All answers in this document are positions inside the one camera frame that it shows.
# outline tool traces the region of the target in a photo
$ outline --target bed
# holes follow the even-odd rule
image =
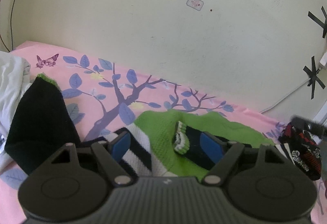
[[[223,98],[119,66],[111,62],[110,57],[94,58],[31,41],[20,45],[12,54],[31,64],[32,81],[39,73],[57,81],[81,140],[110,134],[133,122],[146,110],[181,109],[199,115],[216,111],[230,121],[252,127],[275,143],[284,128],[284,123]],[[125,103],[126,108],[119,112],[121,103]],[[17,190],[25,178],[24,172],[14,163],[0,176],[0,224],[24,221]],[[316,185],[319,198],[311,217],[315,223],[327,223],[325,185],[322,180],[316,181]]]

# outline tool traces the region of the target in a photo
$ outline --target white cloth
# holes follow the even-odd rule
[[[6,140],[19,101],[31,86],[31,65],[21,57],[0,52],[0,134]],[[0,146],[0,174],[12,161]]]

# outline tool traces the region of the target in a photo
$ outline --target screw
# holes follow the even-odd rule
[[[221,182],[221,178],[216,175],[208,175],[204,178],[204,181],[208,184],[218,184]]]
[[[120,175],[120,176],[117,176],[115,179],[114,179],[115,183],[119,184],[119,185],[125,185],[125,184],[128,184],[131,179],[130,177],[126,176],[126,175]]]

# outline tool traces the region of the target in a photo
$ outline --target butterfly print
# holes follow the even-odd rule
[[[36,64],[36,67],[43,68],[43,66],[55,66],[58,56],[59,56],[59,53],[57,53],[56,55],[53,55],[52,57],[50,57],[46,60],[42,60],[40,58],[40,56],[37,55],[36,58],[38,59],[38,63]]]

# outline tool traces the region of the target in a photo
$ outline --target sticker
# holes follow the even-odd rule
[[[192,7],[193,9],[200,11],[203,6],[203,1],[201,0],[187,0],[186,5]]]

